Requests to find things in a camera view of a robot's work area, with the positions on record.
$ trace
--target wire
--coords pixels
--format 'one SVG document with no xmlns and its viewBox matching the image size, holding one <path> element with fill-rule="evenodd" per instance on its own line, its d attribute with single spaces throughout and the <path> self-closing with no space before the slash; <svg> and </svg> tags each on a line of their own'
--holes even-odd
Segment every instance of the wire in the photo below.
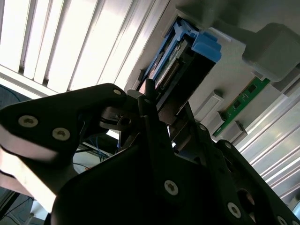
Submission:
<svg viewBox="0 0 300 225">
<path fill-rule="evenodd" d="M 85 165 L 82 165 L 82 164 L 79 164 L 79 163 L 73 163 L 73 164 L 74 164 L 74 165 L 81 165 L 81 166 L 83 166 L 83 167 L 89 169 L 89 167 L 87 167 L 87 166 L 85 166 Z"/>
<path fill-rule="evenodd" d="M 19 219 L 20 219 L 23 223 L 25 223 L 25 220 L 21 219 L 20 217 L 19 217 Z M 30 222 L 29 224 L 38 225 L 38 224 L 35 224 L 35 223 L 32 223 L 32 222 Z"/>
<path fill-rule="evenodd" d="M 15 224 L 17 224 L 17 225 L 20 225 L 20 223 L 17 223 L 14 219 L 12 219 L 10 216 L 8 216 L 8 215 L 4 215 L 4 217 L 8 217 L 8 218 L 10 218 Z"/>
<path fill-rule="evenodd" d="M 3 88 L 4 90 L 7 90 L 9 93 L 11 93 L 19 102 L 21 102 L 21 100 L 19 99 L 19 97 L 15 94 L 15 93 L 13 93 L 10 89 L 8 89 L 8 88 L 5 88 L 5 87 L 3 87 L 3 86 L 0 86 L 0 88 Z"/>
<path fill-rule="evenodd" d="M 11 213 L 13 210 L 15 210 L 16 208 L 18 208 L 20 205 L 24 204 L 26 201 L 28 201 L 28 199 L 32 199 L 32 198 L 28 197 L 24 202 L 18 204 L 18 205 L 17 205 L 16 207 L 14 207 L 12 210 L 8 210 L 8 212 L 7 212 L 3 217 L 7 216 L 8 213 Z"/>
</svg>

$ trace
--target blue cable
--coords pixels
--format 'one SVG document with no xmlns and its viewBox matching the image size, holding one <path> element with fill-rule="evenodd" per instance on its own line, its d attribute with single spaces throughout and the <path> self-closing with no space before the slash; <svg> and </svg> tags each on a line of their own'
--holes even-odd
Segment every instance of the blue cable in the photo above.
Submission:
<svg viewBox="0 0 300 225">
<path fill-rule="evenodd" d="M 3 87 L 3 86 L 0 86 L 0 88 L 3 88 L 4 90 L 7 90 L 9 93 L 11 93 L 19 102 L 21 102 L 21 100 L 19 99 L 19 97 L 15 94 L 15 93 L 13 93 L 10 89 L 8 89 L 8 88 L 5 88 L 5 87 Z"/>
</svg>

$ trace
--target silver screw head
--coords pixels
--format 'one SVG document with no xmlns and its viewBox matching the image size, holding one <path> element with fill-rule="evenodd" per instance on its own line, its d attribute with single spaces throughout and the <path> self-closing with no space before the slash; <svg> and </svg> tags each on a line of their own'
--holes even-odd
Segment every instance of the silver screw head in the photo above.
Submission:
<svg viewBox="0 0 300 225">
<path fill-rule="evenodd" d="M 227 207 L 231 214 L 233 214 L 237 219 L 241 218 L 242 214 L 240 212 L 240 209 L 234 203 L 228 203 Z"/>
<path fill-rule="evenodd" d="M 226 146 L 227 148 L 231 149 L 231 144 L 230 144 L 230 143 L 225 142 L 225 146 Z"/>
<path fill-rule="evenodd" d="M 177 195 L 178 194 L 178 187 L 177 185 L 171 181 L 171 180 L 166 180 L 165 181 L 165 190 L 171 194 L 171 195 Z"/>
<path fill-rule="evenodd" d="M 287 225 L 286 221 L 281 216 L 277 216 L 277 220 L 281 225 Z"/>
<path fill-rule="evenodd" d="M 56 139 L 56 140 L 59 140 L 59 141 L 66 141 L 70 138 L 71 134 L 70 132 L 63 128 L 63 127 L 58 127 L 58 128 L 55 128 L 53 131 L 52 131 L 52 136 Z"/>
<path fill-rule="evenodd" d="M 121 93 L 119 90 L 117 90 L 117 89 L 113 90 L 113 92 L 114 92 L 115 94 L 117 94 L 117 95 L 121 95 L 121 94 L 122 94 L 122 93 Z"/>
<path fill-rule="evenodd" d="M 201 130 L 206 130 L 205 126 L 203 126 L 202 124 L 200 124 L 200 128 Z"/>
<path fill-rule="evenodd" d="M 38 124 L 37 118 L 34 116 L 24 115 L 18 119 L 19 124 L 25 128 L 33 128 Z"/>
</svg>

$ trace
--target circuit board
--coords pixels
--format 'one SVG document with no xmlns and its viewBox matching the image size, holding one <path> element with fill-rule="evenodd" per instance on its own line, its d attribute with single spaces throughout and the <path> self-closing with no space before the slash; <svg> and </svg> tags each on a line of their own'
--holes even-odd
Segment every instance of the circuit board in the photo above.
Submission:
<svg viewBox="0 0 300 225">
<path fill-rule="evenodd" d="M 218 136 L 228 124 L 267 86 L 270 82 L 268 79 L 261 81 L 259 78 L 254 78 L 252 82 L 239 94 L 239 96 L 231 103 L 231 105 L 222 112 L 225 122 L 213 134 Z"/>
</svg>

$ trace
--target blue plastic tab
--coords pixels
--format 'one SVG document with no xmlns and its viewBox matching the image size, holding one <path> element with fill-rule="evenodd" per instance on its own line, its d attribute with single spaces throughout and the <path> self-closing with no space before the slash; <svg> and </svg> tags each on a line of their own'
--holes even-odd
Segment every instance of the blue plastic tab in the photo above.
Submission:
<svg viewBox="0 0 300 225">
<path fill-rule="evenodd" d="M 178 42 L 180 42 L 184 35 L 190 36 L 194 39 L 192 50 L 198 54 L 205 56 L 206 58 L 210 59 L 211 61 L 217 63 L 221 59 L 221 45 L 217 43 L 217 38 L 207 32 L 201 33 L 196 30 L 193 26 L 191 26 L 187 21 L 178 18 L 172 26 L 172 29 L 169 30 L 167 36 L 165 37 L 159 51 L 155 55 L 154 59 L 150 63 L 149 67 L 144 74 L 143 80 L 144 81 L 147 77 L 149 77 L 149 72 L 153 67 L 155 61 L 157 60 L 159 54 L 163 52 L 165 45 L 167 44 L 169 37 L 172 33 L 175 33 L 172 41 L 170 42 L 167 50 L 165 51 L 163 57 L 160 59 L 155 71 L 153 79 L 155 80 L 158 74 L 160 73 L 161 69 L 163 68 L 164 64 L 170 57 L 171 53 L 173 52 L 175 46 Z"/>
</svg>

